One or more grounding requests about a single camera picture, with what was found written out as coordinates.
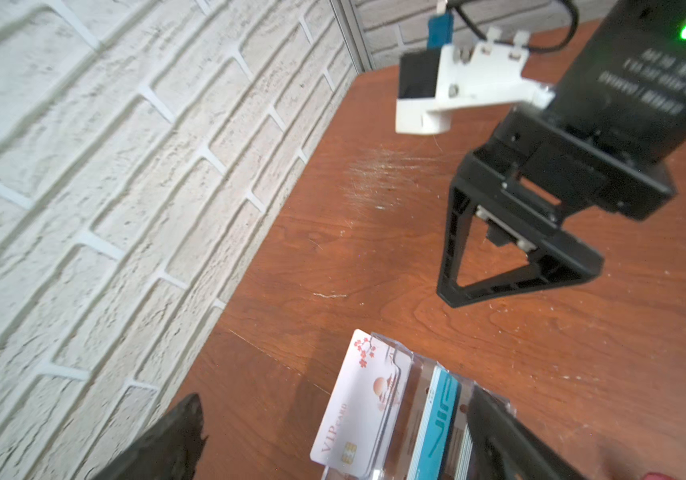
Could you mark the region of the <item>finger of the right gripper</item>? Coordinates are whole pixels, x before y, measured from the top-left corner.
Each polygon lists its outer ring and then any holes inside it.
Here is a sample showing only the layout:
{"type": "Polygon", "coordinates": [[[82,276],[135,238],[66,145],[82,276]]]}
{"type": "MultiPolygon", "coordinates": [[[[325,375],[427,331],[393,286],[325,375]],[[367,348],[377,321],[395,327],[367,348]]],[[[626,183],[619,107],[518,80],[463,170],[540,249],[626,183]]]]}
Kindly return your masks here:
{"type": "Polygon", "coordinates": [[[603,257],[561,228],[558,207],[514,182],[451,183],[437,294],[459,308],[596,279],[603,257]]]}

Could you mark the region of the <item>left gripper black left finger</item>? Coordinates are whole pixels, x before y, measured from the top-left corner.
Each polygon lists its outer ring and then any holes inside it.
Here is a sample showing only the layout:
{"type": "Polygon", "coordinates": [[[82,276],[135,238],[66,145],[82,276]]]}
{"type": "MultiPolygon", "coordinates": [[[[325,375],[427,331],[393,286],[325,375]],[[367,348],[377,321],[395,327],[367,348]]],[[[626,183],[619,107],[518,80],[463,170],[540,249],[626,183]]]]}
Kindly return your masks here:
{"type": "Polygon", "coordinates": [[[93,479],[178,479],[196,474],[207,438],[198,393],[183,398],[93,479]]]}

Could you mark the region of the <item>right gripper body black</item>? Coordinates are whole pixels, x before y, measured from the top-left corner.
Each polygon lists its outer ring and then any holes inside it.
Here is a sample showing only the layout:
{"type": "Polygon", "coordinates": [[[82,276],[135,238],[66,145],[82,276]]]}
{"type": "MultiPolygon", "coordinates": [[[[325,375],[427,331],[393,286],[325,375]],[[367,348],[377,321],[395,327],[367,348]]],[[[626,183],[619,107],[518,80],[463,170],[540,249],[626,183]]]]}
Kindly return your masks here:
{"type": "Polygon", "coordinates": [[[643,220],[675,194],[663,161],[686,140],[686,1],[620,1],[543,108],[520,104],[461,163],[450,239],[484,216],[497,244],[583,243],[563,221],[588,207],[643,220]]]}

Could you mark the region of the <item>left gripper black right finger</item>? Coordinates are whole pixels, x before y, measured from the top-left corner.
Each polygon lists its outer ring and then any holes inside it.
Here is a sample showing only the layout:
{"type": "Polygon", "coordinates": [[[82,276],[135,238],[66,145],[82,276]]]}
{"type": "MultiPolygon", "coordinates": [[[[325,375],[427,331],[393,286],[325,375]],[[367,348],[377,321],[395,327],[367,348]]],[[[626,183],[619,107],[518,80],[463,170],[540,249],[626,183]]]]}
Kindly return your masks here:
{"type": "Polygon", "coordinates": [[[470,479],[580,480],[583,475],[476,385],[467,410],[470,479]]]}

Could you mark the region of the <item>clear acrylic card organizer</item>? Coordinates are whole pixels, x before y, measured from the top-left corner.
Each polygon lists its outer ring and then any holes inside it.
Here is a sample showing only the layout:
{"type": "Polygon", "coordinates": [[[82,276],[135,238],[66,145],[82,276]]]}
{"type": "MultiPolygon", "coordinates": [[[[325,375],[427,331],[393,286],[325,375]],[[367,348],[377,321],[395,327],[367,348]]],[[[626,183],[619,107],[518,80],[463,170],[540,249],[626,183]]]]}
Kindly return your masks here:
{"type": "Polygon", "coordinates": [[[310,450],[326,479],[477,479],[475,381],[398,341],[353,332],[310,450]]]}

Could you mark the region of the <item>white blossom VIP card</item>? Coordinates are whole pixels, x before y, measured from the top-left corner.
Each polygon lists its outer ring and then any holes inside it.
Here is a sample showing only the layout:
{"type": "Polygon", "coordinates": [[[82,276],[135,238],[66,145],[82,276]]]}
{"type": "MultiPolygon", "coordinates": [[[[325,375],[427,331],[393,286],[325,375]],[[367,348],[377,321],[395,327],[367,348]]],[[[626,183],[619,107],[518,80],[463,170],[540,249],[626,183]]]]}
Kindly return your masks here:
{"type": "Polygon", "coordinates": [[[385,458],[412,355],[356,329],[310,451],[310,459],[355,479],[375,479],[385,458]]]}

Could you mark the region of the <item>red leather card holder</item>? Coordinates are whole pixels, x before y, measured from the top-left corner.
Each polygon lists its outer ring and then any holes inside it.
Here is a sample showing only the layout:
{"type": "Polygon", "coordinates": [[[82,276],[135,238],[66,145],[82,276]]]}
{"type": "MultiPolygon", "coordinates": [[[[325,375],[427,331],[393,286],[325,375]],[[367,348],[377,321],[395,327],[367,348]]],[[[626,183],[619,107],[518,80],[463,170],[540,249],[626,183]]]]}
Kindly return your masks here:
{"type": "Polygon", "coordinates": [[[641,480],[676,480],[670,475],[666,475],[660,472],[647,472],[642,477],[641,480]]]}

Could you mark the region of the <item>black VIP card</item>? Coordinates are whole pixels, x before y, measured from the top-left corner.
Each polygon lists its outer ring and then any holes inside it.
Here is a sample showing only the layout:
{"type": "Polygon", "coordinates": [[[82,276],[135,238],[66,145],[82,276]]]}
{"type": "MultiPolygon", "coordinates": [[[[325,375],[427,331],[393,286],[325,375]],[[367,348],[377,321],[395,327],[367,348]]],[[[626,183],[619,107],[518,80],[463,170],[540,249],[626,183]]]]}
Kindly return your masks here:
{"type": "Polygon", "coordinates": [[[460,413],[457,420],[459,421],[460,440],[455,467],[455,479],[468,479],[470,476],[469,471],[472,467],[473,440],[468,423],[469,403],[469,400],[465,400],[459,406],[460,413]]]}

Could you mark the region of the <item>teal VIP card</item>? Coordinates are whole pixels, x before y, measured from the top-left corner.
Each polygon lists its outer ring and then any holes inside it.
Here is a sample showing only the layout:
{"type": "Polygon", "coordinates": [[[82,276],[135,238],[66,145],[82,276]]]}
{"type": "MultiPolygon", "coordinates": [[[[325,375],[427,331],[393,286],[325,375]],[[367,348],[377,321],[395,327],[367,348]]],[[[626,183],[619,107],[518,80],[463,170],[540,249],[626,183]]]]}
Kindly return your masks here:
{"type": "Polygon", "coordinates": [[[407,479],[439,478],[459,391],[459,382],[449,371],[439,364],[435,365],[415,448],[410,458],[407,479]]]}

